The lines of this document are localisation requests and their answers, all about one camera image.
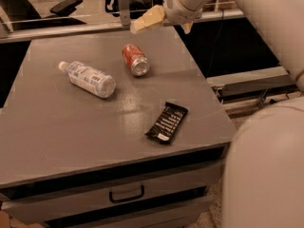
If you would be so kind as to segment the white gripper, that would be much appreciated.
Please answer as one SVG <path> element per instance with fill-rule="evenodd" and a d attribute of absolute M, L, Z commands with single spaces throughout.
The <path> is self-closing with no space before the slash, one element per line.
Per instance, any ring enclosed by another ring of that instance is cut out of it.
<path fill-rule="evenodd" d="M 193 21 L 201 18 L 203 7 L 213 0 L 163 0 L 162 6 L 156 5 L 141 17 L 131 22 L 133 34 L 158 27 L 166 19 L 174 25 L 182 25 L 185 34 L 189 34 Z"/>

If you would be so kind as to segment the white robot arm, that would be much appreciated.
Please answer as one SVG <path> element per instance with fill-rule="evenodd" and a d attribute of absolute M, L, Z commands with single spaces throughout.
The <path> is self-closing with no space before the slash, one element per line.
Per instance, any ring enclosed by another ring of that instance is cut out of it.
<path fill-rule="evenodd" d="M 197 19 L 211 0 L 163 0 L 132 32 Z M 304 90 L 304 0 L 234 0 L 288 75 Z M 222 180 L 221 228 L 304 228 L 304 97 L 252 115 L 230 145 Z"/>

